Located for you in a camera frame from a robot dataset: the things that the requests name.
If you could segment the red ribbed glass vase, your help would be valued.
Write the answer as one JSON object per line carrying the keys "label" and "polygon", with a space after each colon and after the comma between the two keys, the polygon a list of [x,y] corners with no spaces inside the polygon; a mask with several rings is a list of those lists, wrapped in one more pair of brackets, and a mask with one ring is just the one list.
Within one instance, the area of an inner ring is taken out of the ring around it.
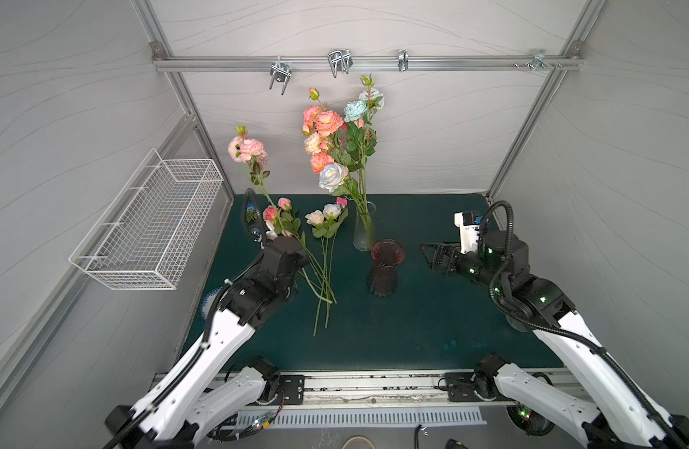
{"label": "red ribbed glass vase", "polygon": [[404,247],[394,239],[380,239],[370,255],[373,265],[367,277],[368,290],[376,297],[389,297],[398,285],[397,269],[405,260]]}

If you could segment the clear glass vase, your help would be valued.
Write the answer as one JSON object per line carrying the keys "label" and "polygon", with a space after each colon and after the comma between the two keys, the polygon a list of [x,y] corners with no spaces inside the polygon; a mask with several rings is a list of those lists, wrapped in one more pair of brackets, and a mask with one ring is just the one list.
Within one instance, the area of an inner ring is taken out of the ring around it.
{"label": "clear glass vase", "polygon": [[353,244],[358,251],[369,252],[376,241],[376,205],[370,201],[357,204]]}

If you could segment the white rose stem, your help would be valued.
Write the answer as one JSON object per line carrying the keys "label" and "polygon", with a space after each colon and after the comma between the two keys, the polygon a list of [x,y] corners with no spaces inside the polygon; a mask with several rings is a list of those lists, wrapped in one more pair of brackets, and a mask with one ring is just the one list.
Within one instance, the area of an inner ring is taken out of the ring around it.
{"label": "white rose stem", "polygon": [[357,176],[349,173],[348,168],[339,163],[333,163],[319,174],[319,187],[326,190],[331,196],[346,198],[355,204],[360,201],[369,201],[364,190],[364,184]]}

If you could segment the pale blue flower stem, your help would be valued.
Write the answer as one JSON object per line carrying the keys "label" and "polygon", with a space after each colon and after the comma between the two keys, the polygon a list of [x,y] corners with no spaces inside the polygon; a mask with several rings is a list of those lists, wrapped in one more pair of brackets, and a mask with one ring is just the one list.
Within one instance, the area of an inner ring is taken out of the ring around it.
{"label": "pale blue flower stem", "polygon": [[376,88],[374,77],[361,76],[363,90],[344,107],[344,164],[351,170],[363,170],[376,152],[378,141],[374,116],[383,109],[385,95]]}

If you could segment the peach multi-bloom rose stem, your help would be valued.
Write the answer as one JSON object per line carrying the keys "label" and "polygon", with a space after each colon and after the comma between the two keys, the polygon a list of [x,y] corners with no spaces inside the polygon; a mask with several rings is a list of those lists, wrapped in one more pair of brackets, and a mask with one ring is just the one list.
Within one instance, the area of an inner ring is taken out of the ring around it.
{"label": "peach multi-bloom rose stem", "polygon": [[333,164],[335,159],[331,155],[333,144],[328,138],[313,133],[304,141],[305,153],[310,155],[310,166],[316,174],[320,174],[326,166]]}

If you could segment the pink rose stem with bud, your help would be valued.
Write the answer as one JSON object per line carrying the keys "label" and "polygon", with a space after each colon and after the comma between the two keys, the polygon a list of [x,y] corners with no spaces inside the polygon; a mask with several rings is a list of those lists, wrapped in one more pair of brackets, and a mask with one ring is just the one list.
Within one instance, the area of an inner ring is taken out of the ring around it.
{"label": "pink rose stem with bud", "polygon": [[301,232],[301,220],[296,217],[290,199],[279,198],[274,201],[267,191],[265,182],[271,172],[267,168],[269,155],[264,144],[250,138],[246,128],[238,125],[236,136],[228,145],[228,154],[235,163],[247,166],[248,177],[253,188],[267,200],[267,207],[263,213],[267,237],[269,239],[291,237],[299,241],[310,260],[310,269],[301,269],[301,275],[318,300],[328,305],[335,304],[336,298],[331,283],[326,279],[324,267],[306,246],[305,236]]}

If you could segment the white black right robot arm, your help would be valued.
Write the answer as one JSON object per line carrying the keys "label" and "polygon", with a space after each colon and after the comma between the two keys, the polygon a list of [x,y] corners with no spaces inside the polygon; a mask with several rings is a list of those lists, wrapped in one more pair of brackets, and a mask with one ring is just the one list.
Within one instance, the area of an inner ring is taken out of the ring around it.
{"label": "white black right robot arm", "polygon": [[456,213],[454,223],[459,241],[419,246],[430,269],[486,289],[511,327],[544,342],[589,396],[580,400],[492,354],[467,384],[481,400],[516,402],[520,422],[539,415],[585,448],[689,447],[688,417],[653,400],[595,338],[563,290],[533,275],[529,245],[514,232],[508,202],[484,213]]}

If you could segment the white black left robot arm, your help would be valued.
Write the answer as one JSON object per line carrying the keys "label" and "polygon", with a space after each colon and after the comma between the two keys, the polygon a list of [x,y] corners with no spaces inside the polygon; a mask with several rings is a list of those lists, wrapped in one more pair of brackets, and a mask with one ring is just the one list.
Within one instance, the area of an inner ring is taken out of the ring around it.
{"label": "white black left robot arm", "polygon": [[268,239],[253,189],[245,192],[241,219],[260,245],[258,256],[209,301],[202,334],[161,381],[135,404],[117,406],[107,416],[112,438],[106,447],[194,448],[243,407],[278,397],[280,372],[262,357],[220,387],[209,387],[230,358],[290,301],[297,273],[309,263],[297,239]]}

